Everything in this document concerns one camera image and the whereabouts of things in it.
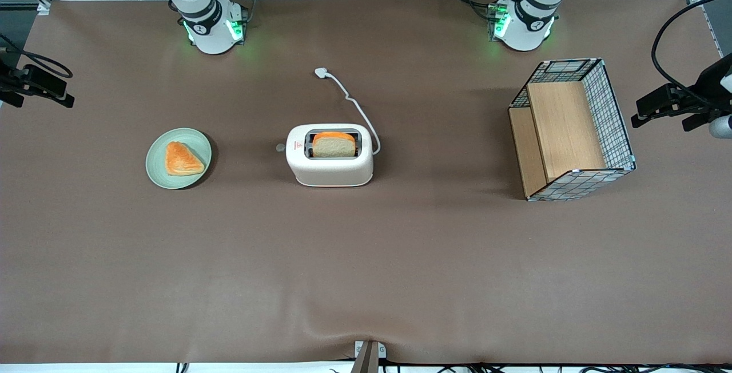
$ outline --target green plate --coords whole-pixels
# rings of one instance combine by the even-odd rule
[[[169,175],[165,170],[165,147],[171,141],[180,141],[188,146],[188,149],[203,162],[204,172],[192,176]],[[203,133],[193,130],[193,128],[176,128],[159,136],[150,146],[145,159],[145,169],[150,180],[160,187],[168,189],[184,188],[197,182],[206,174],[209,164],[211,164],[211,143]]]

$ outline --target wooden shelf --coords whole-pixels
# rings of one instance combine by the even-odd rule
[[[526,89],[546,181],[569,170],[604,169],[583,84],[531,83]]]
[[[526,198],[529,198],[547,185],[544,176],[544,162],[542,162],[539,141],[536,138],[534,118],[529,107],[508,109],[508,116],[516,144],[523,193],[526,194]]]

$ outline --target toast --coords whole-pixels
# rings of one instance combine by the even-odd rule
[[[313,138],[313,157],[353,157],[356,139],[339,131],[324,131]]]

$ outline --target pastry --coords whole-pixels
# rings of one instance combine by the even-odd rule
[[[172,176],[191,176],[204,172],[204,164],[188,147],[171,141],[165,147],[165,170]]]

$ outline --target bread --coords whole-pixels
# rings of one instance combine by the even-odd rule
[[[356,139],[340,131],[324,131],[313,138],[313,157],[353,157]]]
[[[171,141],[165,147],[165,170],[169,175],[192,176],[203,173],[204,169],[203,162],[185,144]]]

